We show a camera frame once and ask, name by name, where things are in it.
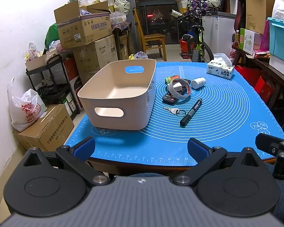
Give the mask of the wooden chair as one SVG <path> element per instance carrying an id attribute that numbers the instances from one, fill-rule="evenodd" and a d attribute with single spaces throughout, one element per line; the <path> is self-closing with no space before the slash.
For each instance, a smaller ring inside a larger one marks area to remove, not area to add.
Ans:
<path id="1" fill-rule="evenodd" d="M 144 35 L 136 8 L 133 8 L 133 16 L 143 52 L 146 53 L 148 50 L 150 50 L 150 48 L 152 47 L 150 43 L 156 42 L 154 48 L 158 49 L 160 57 L 164 61 L 167 61 L 165 36 L 160 33 Z"/>

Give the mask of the black metal shelf cart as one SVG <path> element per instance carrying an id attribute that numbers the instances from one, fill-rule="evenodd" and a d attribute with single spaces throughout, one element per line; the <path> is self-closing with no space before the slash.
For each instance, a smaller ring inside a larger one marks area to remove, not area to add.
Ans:
<path id="1" fill-rule="evenodd" d="M 52 70 L 55 66 L 61 66 L 65 83 L 59 84 L 55 79 Z M 71 83 L 61 55 L 54 54 L 50 56 L 42 67 L 34 70 L 27 69 L 26 75 L 30 80 L 32 88 L 39 94 L 47 106 L 63 104 L 71 119 L 74 119 L 79 114 L 79 107 L 75 101 L 75 95 L 71 89 Z"/>

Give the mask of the grey plastic bag floor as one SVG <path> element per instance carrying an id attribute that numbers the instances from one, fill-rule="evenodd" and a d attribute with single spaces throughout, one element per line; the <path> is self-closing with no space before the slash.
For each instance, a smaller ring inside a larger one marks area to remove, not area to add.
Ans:
<path id="1" fill-rule="evenodd" d="M 148 59 L 148 56 L 145 52 L 138 51 L 136 54 L 134 54 L 135 59 Z"/>

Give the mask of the white refrigerator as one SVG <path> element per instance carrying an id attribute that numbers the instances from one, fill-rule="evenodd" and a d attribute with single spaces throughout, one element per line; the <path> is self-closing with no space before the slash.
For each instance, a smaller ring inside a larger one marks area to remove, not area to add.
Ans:
<path id="1" fill-rule="evenodd" d="M 235 18 L 226 12 L 207 12 L 203 17 L 204 40 L 213 53 L 230 56 Z"/>

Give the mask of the beige plastic storage bin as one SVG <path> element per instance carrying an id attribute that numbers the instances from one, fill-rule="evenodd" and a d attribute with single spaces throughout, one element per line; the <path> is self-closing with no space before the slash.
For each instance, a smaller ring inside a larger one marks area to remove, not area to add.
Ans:
<path id="1" fill-rule="evenodd" d="M 99 70 L 78 93 L 97 128 L 141 130 L 149 122 L 156 94 L 156 60 L 114 61 Z"/>

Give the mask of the open cardboard box top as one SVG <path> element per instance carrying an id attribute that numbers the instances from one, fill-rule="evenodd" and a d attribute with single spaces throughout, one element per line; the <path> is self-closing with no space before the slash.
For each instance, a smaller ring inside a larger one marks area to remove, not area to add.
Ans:
<path id="1" fill-rule="evenodd" d="M 107 1 L 80 7 L 75 0 L 54 14 L 63 49 L 85 46 L 112 34 Z"/>

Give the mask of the black marker pen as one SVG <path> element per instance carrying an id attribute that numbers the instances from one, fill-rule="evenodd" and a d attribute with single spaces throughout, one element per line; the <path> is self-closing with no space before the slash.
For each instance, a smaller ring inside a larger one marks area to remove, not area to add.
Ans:
<path id="1" fill-rule="evenodd" d="M 181 119 L 180 126 L 185 127 L 187 123 L 191 120 L 191 118 L 194 116 L 194 114 L 197 112 L 197 110 L 202 105 L 203 100 L 200 98 L 197 100 L 197 102 L 193 105 L 193 107 L 190 109 L 190 111 Z"/>

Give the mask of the black remote control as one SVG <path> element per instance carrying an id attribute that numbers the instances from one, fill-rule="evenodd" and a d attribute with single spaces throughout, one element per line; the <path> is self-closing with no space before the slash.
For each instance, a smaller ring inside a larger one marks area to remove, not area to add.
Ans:
<path id="1" fill-rule="evenodd" d="M 162 102 L 163 103 L 169 103 L 169 104 L 174 104 L 176 101 L 178 101 L 178 99 L 176 99 L 175 97 L 173 97 L 171 95 L 171 93 L 168 92 L 162 97 Z"/>

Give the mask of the cardboard box on floor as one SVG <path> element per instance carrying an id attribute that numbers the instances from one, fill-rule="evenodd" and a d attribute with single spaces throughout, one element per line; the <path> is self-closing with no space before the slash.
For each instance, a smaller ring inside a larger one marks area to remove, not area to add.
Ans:
<path id="1" fill-rule="evenodd" d="M 49 105 L 47 111 L 31 126 L 22 132 L 14 130 L 14 135 L 26 150 L 38 147 L 48 152 L 64 145 L 73 128 L 65 105 Z"/>

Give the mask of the white tissue box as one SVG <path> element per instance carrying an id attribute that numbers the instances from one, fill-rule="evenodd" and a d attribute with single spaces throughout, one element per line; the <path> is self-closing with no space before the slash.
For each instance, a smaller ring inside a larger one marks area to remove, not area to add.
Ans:
<path id="1" fill-rule="evenodd" d="M 213 60 L 207 63 L 207 73 L 224 79 L 231 79 L 234 73 L 234 65 L 224 53 L 216 53 Z"/>

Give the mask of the teal plastic storage bin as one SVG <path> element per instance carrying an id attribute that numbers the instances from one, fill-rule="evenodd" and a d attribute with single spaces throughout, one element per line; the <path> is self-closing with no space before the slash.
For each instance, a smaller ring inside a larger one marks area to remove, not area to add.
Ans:
<path id="1" fill-rule="evenodd" d="M 269 52 L 284 61 L 284 20 L 268 17 Z"/>

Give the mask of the silver keys with ring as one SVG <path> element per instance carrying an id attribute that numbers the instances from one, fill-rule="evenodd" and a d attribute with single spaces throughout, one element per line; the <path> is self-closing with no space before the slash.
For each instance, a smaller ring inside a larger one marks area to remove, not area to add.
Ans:
<path id="1" fill-rule="evenodd" d="M 184 117 L 187 114 L 185 110 L 180 110 L 179 108 L 163 107 L 163 109 L 178 117 Z"/>

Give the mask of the white pill bottle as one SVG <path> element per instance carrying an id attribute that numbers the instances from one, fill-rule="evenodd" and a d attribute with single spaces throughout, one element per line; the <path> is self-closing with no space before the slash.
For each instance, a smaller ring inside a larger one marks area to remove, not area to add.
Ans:
<path id="1" fill-rule="evenodd" d="M 206 84 L 206 79 L 204 77 L 200 77 L 191 81 L 192 89 L 199 89 Z"/>

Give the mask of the orange purple toy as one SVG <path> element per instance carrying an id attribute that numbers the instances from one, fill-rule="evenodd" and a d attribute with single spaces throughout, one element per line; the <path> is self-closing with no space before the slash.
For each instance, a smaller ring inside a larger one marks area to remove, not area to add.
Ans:
<path id="1" fill-rule="evenodd" d="M 176 79 L 176 78 L 180 78 L 180 76 L 174 75 L 174 76 L 169 77 L 169 83 L 171 82 L 171 80 Z"/>

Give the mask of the white red plastic bag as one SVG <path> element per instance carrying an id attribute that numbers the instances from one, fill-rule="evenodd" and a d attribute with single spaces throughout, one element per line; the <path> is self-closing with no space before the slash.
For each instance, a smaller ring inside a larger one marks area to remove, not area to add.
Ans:
<path id="1" fill-rule="evenodd" d="M 9 113 L 13 128 L 22 132 L 36 122 L 47 111 L 47 107 L 33 89 L 29 89 L 21 97 L 15 96 L 13 94 L 14 80 L 13 77 L 7 85 Z"/>

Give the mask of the green black bicycle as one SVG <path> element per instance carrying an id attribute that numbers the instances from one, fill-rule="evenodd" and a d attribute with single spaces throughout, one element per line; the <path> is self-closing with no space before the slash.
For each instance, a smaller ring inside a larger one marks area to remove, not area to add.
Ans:
<path id="1" fill-rule="evenodd" d="M 199 14 L 180 13 L 170 10 L 170 15 L 178 20 L 179 26 L 187 29 L 187 33 L 179 40 L 181 57 L 190 59 L 192 62 L 206 63 L 214 59 L 213 52 L 204 41 L 204 27 L 202 26 L 202 17 L 206 11 Z"/>

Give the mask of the green tape roll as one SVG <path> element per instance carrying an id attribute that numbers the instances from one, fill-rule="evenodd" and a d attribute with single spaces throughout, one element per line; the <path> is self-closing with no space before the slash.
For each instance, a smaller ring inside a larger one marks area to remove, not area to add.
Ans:
<path id="1" fill-rule="evenodd" d="M 166 83 L 166 84 L 169 84 L 169 82 L 170 82 L 170 77 L 166 77 L 166 78 L 165 78 L 165 83 Z"/>

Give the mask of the large cardboard box stack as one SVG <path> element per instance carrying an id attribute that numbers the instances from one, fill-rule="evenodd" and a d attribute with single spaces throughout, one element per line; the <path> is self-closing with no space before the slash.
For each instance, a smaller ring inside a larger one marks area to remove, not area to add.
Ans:
<path id="1" fill-rule="evenodd" d="M 83 85 L 104 66 L 118 60 L 114 35 L 74 48 L 73 54 Z"/>

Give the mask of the blue silicone baking mat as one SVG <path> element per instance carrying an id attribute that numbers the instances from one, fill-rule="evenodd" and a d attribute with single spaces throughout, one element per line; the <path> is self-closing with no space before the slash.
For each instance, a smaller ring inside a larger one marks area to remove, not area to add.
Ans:
<path id="1" fill-rule="evenodd" d="M 195 102 L 202 105 L 185 127 L 180 117 L 166 110 L 165 78 L 178 75 L 193 80 L 203 77 L 206 84 L 191 93 L 189 100 L 177 103 L 189 111 Z M 253 87 L 237 72 L 231 79 L 207 73 L 206 65 L 191 62 L 158 63 L 155 71 L 156 96 L 148 125 L 140 131 L 118 131 L 92 126 L 88 117 L 78 124 L 66 144 L 73 146 L 92 136 L 94 159 L 139 163 L 152 166 L 193 166 L 187 143 L 195 138 L 209 147 L 221 146 L 229 152 L 255 147 L 258 134 L 284 138 L 284 132 Z"/>

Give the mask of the white usb charger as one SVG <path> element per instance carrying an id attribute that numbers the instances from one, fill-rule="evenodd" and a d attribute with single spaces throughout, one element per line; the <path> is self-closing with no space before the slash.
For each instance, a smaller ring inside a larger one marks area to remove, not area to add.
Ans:
<path id="1" fill-rule="evenodd" d="M 182 92 L 183 90 L 183 86 L 180 82 L 176 82 L 173 84 L 173 89 L 176 91 L 176 92 Z"/>

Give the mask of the tape roll red white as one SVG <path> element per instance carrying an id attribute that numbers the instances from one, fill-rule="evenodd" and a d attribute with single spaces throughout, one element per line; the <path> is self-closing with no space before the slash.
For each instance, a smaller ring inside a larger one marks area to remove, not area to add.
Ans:
<path id="1" fill-rule="evenodd" d="M 168 84 L 168 90 L 178 100 L 185 100 L 191 95 L 190 84 L 179 77 L 173 78 Z"/>

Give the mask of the green white carton box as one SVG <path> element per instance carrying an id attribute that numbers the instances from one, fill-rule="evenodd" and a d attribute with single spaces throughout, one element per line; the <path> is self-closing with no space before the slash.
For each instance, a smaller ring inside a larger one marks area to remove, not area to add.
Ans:
<path id="1" fill-rule="evenodd" d="M 250 55 L 253 54 L 254 35 L 253 31 L 244 28 L 240 29 L 239 48 Z"/>

